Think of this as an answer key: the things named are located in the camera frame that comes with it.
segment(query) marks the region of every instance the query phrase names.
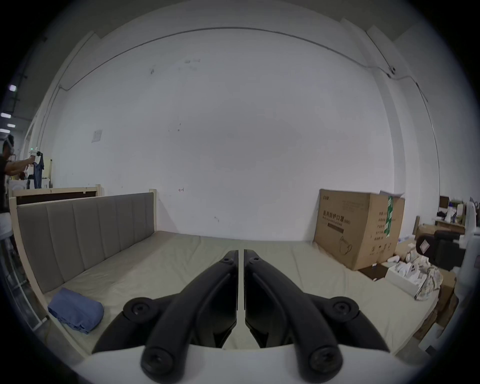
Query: green label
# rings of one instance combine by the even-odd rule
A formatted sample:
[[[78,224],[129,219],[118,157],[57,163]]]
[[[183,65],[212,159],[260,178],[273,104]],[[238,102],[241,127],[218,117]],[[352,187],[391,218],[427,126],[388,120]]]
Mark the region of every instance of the green label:
[[[392,227],[392,216],[393,216],[393,197],[388,196],[387,221],[385,222],[385,229],[384,229],[384,233],[387,234],[387,237],[390,236],[390,228]]]

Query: beige mattress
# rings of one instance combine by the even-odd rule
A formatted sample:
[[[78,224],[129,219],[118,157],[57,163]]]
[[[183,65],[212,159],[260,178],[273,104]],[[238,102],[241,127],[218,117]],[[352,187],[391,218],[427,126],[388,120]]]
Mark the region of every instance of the beige mattress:
[[[240,251],[240,266],[243,249],[253,249],[306,293],[352,298],[393,353],[406,344],[437,301],[437,291],[427,301],[415,301],[385,279],[373,282],[360,272],[345,268],[315,243],[229,240],[158,231],[63,284],[101,302],[105,308],[101,323],[90,334],[65,328],[90,353],[128,300],[140,296],[156,299],[178,293],[228,251],[236,249]],[[242,268],[239,273],[240,293],[243,292]],[[47,293],[47,301],[59,289]],[[241,294],[238,308],[237,326],[224,348],[258,348],[243,320]]]

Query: electrical wire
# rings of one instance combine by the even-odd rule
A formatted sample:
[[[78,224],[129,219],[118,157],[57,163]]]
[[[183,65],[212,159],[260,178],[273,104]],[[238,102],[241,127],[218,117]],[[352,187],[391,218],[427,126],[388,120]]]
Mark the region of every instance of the electrical wire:
[[[154,39],[151,39],[151,40],[148,40],[148,41],[145,41],[143,43],[140,43],[140,44],[137,44],[136,46],[133,46],[133,47],[130,47],[120,53],[117,53],[115,56],[112,56],[111,58],[109,58],[108,60],[104,61],[103,63],[97,65],[95,68],[93,68],[90,72],[86,73],[85,75],[83,75],[80,79],[78,79],[72,86],[70,86],[69,88],[63,88],[60,86],[60,89],[63,89],[64,91],[70,91],[73,87],[75,87],[80,81],[82,81],[85,77],[87,77],[89,74],[91,74],[92,72],[96,71],[98,68],[100,68],[102,65],[108,63],[109,61],[117,58],[118,56],[120,55],[123,55],[124,53],[127,53],[135,48],[138,48],[138,47],[141,47],[141,46],[144,46],[146,44],[149,44],[149,43],[153,43],[154,41],[158,41],[158,40],[162,40],[162,39],[165,39],[167,37],[173,37],[173,36],[177,36],[177,35],[183,35],[183,34],[187,34],[187,33],[191,33],[191,32],[201,32],[201,31],[215,31],[215,30],[226,30],[226,29],[233,29],[233,30],[250,30],[250,31],[260,31],[260,32],[269,32],[269,33],[274,33],[274,34],[277,34],[277,35],[283,35],[283,36],[288,36],[288,37],[292,37],[292,38],[295,38],[295,39],[298,39],[298,40],[303,40],[303,41],[306,41],[307,43],[310,43],[310,44],[314,44],[318,47],[322,47],[322,48],[325,48],[329,51],[332,51],[333,53],[336,53],[337,55],[340,55],[342,56],[343,58],[365,68],[365,69],[379,69],[381,70],[383,73],[385,73],[387,76],[389,75],[389,73],[387,71],[385,71],[383,68],[377,66],[377,65],[365,65],[365,64],[362,64],[360,63],[359,61],[356,61],[355,59],[351,58],[350,56],[347,56],[346,54],[342,53],[342,52],[339,52],[337,51],[336,49],[333,49],[333,48],[330,48],[324,44],[320,44],[320,43],[317,43],[316,41],[313,41],[313,40],[309,40],[309,39],[305,39],[304,37],[300,37],[300,36],[295,36],[295,35],[291,35],[291,34],[288,34],[288,33],[285,33],[285,32],[280,32],[280,31],[272,31],[270,29],[263,29],[263,28],[254,28],[254,27],[206,27],[206,28],[196,28],[196,29],[189,29],[189,30],[186,30],[186,31],[180,31],[180,32],[176,32],[176,33],[172,33],[172,34],[169,34],[169,35],[164,35],[164,36],[161,36],[161,37],[156,37]]]
[[[438,156],[438,146],[437,146],[437,139],[436,139],[436,135],[435,135],[435,129],[433,128],[433,123],[432,123],[432,119],[430,117],[430,113],[428,111],[428,108],[427,108],[427,103],[428,103],[428,99],[427,97],[425,96],[425,94],[423,93],[423,91],[421,90],[420,88],[420,85],[418,84],[418,82],[410,75],[406,75],[406,76],[402,76],[402,77],[393,77],[388,71],[384,70],[382,67],[378,66],[378,65],[365,65],[365,64],[362,64],[361,62],[351,58],[350,56],[347,56],[346,54],[340,52],[340,51],[337,51],[336,49],[333,49],[333,48],[330,48],[324,44],[321,44],[321,43],[317,43],[316,41],[313,41],[313,40],[309,40],[309,39],[306,39],[304,37],[300,37],[300,36],[295,36],[295,35],[291,35],[291,34],[288,34],[288,33],[285,33],[285,32],[280,32],[280,31],[273,31],[273,30],[270,30],[270,29],[264,29],[264,28],[255,28],[255,27],[238,27],[238,26],[223,26],[223,27],[206,27],[206,28],[195,28],[195,29],[189,29],[189,30],[186,30],[186,31],[180,31],[180,32],[176,32],[176,33],[172,33],[172,34],[169,34],[169,35],[164,35],[164,36],[161,36],[161,37],[156,37],[156,38],[153,38],[153,39],[150,39],[150,40],[147,40],[143,43],[140,43],[140,44],[137,44],[136,46],[133,46],[131,48],[128,48],[120,53],[117,53],[116,55],[112,56],[111,58],[109,58],[108,60],[104,61],[103,63],[97,65],[95,68],[93,68],[91,71],[89,71],[88,73],[86,73],[85,75],[83,75],[80,79],[78,79],[75,83],[73,83],[72,86],[70,86],[69,88],[63,88],[61,85],[60,85],[60,81],[57,83],[57,86],[58,86],[58,89],[62,89],[64,91],[70,91],[73,87],[75,87],[80,81],[82,81],[85,77],[87,77],[88,75],[90,75],[92,72],[96,71],[98,68],[100,68],[102,65],[108,63],[109,61],[117,58],[118,56],[120,55],[123,55],[124,53],[127,53],[135,48],[138,48],[138,47],[142,47],[146,44],[149,44],[149,43],[153,43],[154,41],[159,41],[159,40],[162,40],[162,39],[165,39],[165,38],[168,38],[168,37],[173,37],[173,36],[177,36],[177,35],[183,35],[183,34],[187,34],[187,33],[192,33],[192,32],[201,32],[201,31],[213,31],[213,30],[250,30],[250,31],[260,31],[260,32],[268,32],[268,33],[273,33],[273,34],[277,34],[277,35],[282,35],[282,36],[288,36],[288,37],[292,37],[292,38],[295,38],[295,39],[298,39],[298,40],[302,40],[302,41],[305,41],[307,43],[310,43],[310,44],[314,44],[318,47],[321,47],[321,48],[324,48],[324,49],[327,49],[351,62],[353,62],[354,64],[356,65],[359,65],[360,67],[364,68],[364,69],[375,69],[375,70],[379,70],[381,72],[383,72],[389,79],[391,80],[395,80],[395,81],[400,81],[400,80],[403,80],[403,79],[411,79],[415,85],[417,86],[419,92],[420,92],[420,96],[422,98],[422,101],[425,105],[425,109],[427,110],[427,115],[428,115],[428,119],[430,121],[430,125],[432,126],[432,132],[433,132],[433,139],[435,141],[435,148],[436,148],[436,152],[437,152],[437,161],[438,161],[438,183],[439,183],[439,194],[440,194],[440,161],[439,161],[439,156]]]

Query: folded blue cloth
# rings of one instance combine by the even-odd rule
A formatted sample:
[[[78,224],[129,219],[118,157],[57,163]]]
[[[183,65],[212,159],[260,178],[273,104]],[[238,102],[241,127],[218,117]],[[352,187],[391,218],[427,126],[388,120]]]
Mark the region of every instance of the folded blue cloth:
[[[103,305],[80,293],[62,288],[48,305],[48,311],[61,323],[88,334],[103,317]]]

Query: upholstered headboard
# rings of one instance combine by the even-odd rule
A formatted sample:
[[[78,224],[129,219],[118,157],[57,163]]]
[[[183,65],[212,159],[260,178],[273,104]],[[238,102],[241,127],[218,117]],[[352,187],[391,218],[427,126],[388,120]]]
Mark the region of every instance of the upholstered headboard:
[[[153,192],[16,207],[21,239],[42,293],[149,237]]]

